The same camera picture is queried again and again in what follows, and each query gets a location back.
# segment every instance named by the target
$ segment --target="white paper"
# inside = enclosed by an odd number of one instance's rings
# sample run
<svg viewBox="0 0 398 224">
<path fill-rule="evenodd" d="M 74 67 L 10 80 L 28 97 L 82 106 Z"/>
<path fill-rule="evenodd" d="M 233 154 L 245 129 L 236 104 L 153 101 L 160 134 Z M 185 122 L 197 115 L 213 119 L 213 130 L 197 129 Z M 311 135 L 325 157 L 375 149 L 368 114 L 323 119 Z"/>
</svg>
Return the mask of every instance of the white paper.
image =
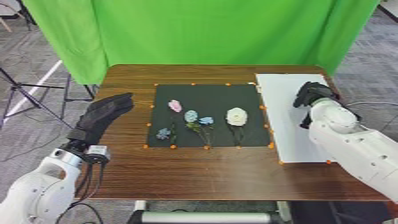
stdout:
<svg viewBox="0 0 398 224">
<path fill-rule="evenodd" d="M 295 108 L 293 102 L 305 82 L 327 85 L 323 76 L 318 74 L 257 74 L 279 160 L 284 163 L 332 160 L 327 153 L 316 149 L 307 129 L 298 126 L 307 116 L 309 107 Z"/>
</svg>

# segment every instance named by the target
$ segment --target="green backdrop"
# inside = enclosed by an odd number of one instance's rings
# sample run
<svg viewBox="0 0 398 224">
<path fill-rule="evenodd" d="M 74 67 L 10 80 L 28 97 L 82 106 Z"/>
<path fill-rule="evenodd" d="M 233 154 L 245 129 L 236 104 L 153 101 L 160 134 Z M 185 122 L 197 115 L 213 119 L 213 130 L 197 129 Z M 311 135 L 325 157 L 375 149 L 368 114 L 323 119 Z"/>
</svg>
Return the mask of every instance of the green backdrop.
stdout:
<svg viewBox="0 0 398 224">
<path fill-rule="evenodd" d="M 305 64 L 334 73 L 380 0 L 25 0 L 80 84 L 114 64 Z"/>
</svg>

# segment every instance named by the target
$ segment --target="tripod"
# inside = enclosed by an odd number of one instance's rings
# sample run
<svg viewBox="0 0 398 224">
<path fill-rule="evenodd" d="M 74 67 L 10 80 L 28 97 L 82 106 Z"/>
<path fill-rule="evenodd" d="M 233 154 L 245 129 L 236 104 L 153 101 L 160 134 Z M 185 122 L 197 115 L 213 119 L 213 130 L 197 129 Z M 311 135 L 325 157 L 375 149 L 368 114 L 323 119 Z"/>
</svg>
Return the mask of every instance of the tripod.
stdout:
<svg viewBox="0 0 398 224">
<path fill-rule="evenodd" d="M 41 103 L 41 101 L 44 99 L 44 96 L 46 96 L 46 93 L 48 93 L 48 90 L 50 89 L 64 89 L 64 87 L 46 86 L 46 85 L 32 85 L 32 84 L 23 84 L 23 83 L 16 82 L 12 77 L 9 76 L 7 72 L 3 71 L 2 67 L 0 67 L 0 73 L 3 75 L 3 80 L 10 84 L 9 99 L 7 99 L 7 104 L 5 104 L 3 116 L 2 116 L 2 120 L 0 120 L 0 130 L 2 130 L 2 127 L 3 127 L 5 119 L 9 117 L 16 116 L 18 114 L 21 114 L 23 112 L 26 112 L 28 110 L 35 109 L 35 108 L 42 109 L 46 111 L 46 113 L 53 116 L 53 118 L 58 120 L 58 122 L 64 123 L 64 125 L 69 128 L 73 128 L 71 125 L 62 120 L 60 116 L 53 113 L 53 111 L 48 109 L 48 107 Z M 42 93 L 42 97 L 41 97 L 39 100 L 34 98 L 34 96 L 30 95 L 30 93 L 23 89 L 25 86 L 46 88 L 44 93 Z M 9 107 L 10 107 L 10 102 L 12 102 L 16 91 L 21 93 L 25 99 L 28 100 L 28 102 L 32 103 L 34 106 L 30 108 L 26 108 L 25 110 L 19 110 L 12 114 L 9 114 Z"/>
</svg>

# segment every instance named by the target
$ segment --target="wooden table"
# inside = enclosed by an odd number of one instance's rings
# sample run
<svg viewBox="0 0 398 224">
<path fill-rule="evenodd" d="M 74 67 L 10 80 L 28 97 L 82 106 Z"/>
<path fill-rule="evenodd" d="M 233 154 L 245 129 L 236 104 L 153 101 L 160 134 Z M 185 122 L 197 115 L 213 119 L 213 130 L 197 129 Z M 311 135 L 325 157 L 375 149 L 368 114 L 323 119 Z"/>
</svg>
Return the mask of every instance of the wooden table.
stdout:
<svg viewBox="0 0 398 224">
<path fill-rule="evenodd" d="M 147 200 L 385 201 L 337 164 L 277 163 L 266 147 L 144 149 L 154 83 L 241 84 L 254 73 L 323 74 L 314 66 L 117 65 L 98 98 L 133 92 L 135 109 L 114 122 L 101 144 L 112 150 L 94 198 Z"/>
</svg>

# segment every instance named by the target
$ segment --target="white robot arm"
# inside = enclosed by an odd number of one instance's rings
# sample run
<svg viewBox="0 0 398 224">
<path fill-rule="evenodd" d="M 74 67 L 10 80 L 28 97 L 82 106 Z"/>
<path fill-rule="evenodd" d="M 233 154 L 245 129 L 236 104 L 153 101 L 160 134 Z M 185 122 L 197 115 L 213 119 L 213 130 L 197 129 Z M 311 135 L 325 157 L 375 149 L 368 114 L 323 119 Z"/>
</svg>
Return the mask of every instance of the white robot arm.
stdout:
<svg viewBox="0 0 398 224">
<path fill-rule="evenodd" d="M 55 149 L 37 169 L 16 180 L 0 204 L 2 223 L 55 223 L 74 198 L 74 183 L 80 175 L 80 157 Z M 50 172 L 64 171 L 64 179 Z"/>
<path fill-rule="evenodd" d="M 96 144 L 112 121 L 131 108 L 131 93 L 115 95 L 90 104 L 76 127 L 67 134 L 69 143 L 53 150 L 37 169 L 19 177 L 10 186 L 7 197 L 0 204 L 2 224 L 55 223 L 67 209 L 92 196 L 96 191 L 89 195 L 85 191 L 80 201 L 73 203 L 82 186 L 89 189 L 87 179 L 83 178 L 80 187 L 74 190 L 80 165 L 82 161 L 87 162 L 89 168 L 92 168 L 94 164 L 101 164 L 101 175 L 110 156 L 106 146 L 98 146 Z M 64 178 L 51 176 L 51 173 L 55 172 L 57 175 L 60 171 L 64 172 Z"/>
<path fill-rule="evenodd" d="M 318 87 L 318 84 L 304 85 L 307 90 L 302 89 L 300 102 L 295 102 L 295 106 L 311 106 L 302 125 L 309 127 L 311 141 L 350 175 L 398 203 L 398 143 L 359 124 L 357 115 L 336 101 L 336 94 L 314 97 Z"/>
</svg>

